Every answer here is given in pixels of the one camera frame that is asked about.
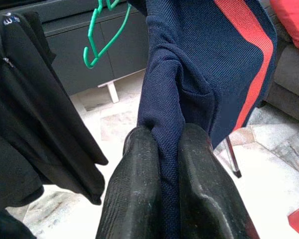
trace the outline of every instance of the red stripe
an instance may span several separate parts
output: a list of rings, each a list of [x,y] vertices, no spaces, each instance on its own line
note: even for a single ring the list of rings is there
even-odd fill
[[[264,61],[249,87],[245,103],[239,113],[234,128],[234,130],[237,130],[243,126],[247,115],[260,94],[273,55],[274,46],[244,0],[215,0],[215,3],[242,37],[260,48],[264,54]]]

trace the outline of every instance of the black jacket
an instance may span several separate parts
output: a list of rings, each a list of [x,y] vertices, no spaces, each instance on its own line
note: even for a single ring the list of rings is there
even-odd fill
[[[105,182],[94,163],[108,162],[52,69],[53,59],[36,13],[0,17],[0,140],[6,141],[0,160],[23,157],[29,165],[22,169],[33,180],[37,174],[100,204]],[[7,159],[2,151],[8,149]],[[15,186],[30,180],[14,179]],[[3,178],[0,185],[7,195],[13,191]]]

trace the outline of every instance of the sofa cushion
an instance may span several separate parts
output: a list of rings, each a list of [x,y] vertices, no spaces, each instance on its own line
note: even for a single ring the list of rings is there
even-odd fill
[[[293,39],[291,36],[288,34],[287,30],[285,29],[284,25],[279,21],[277,14],[273,10],[270,4],[270,0],[261,0],[261,5],[265,9],[266,13],[270,17],[271,21],[273,22],[277,36],[281,39],[283,39],[286,42],[292,42]]]
[[[271,4],[299,49],[299,0],[271,0]]]
[[[289,44],[279,59],[275,82],[299,96],[299,50]]]

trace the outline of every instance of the knit fabric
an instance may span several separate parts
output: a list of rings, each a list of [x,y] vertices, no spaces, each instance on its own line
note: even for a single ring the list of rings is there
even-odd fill
[[[158,142],[162,235],[176,239],[184,123],[201,126],[214,147],[244,126],[269,84],[277,36],[257,0],[130,2],[147,14],[149,31],[138,124]]]

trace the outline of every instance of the dark gray cabinet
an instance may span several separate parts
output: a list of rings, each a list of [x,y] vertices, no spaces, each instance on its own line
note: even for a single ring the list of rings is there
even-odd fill
[[[98,49],[104,46],[100,24],[96,25],[94,39]],[[89,46],[88,27],[47,37],[51,50],[56,53],[53,68],[59,76],[65,90],[72,95],[114,78],[107,54],[100,58],[93,69],[88,69],[83,62],[83,49]],[[93,60],[90,48],[90,60]]]
[[[109,42],[120,28],[124,17],[101,22],[106,42]],[[129,16],[124,31],[108,50],[113,74],[119,78],[144,69],[148,59],[148,32],[145,17],[139,12]]]

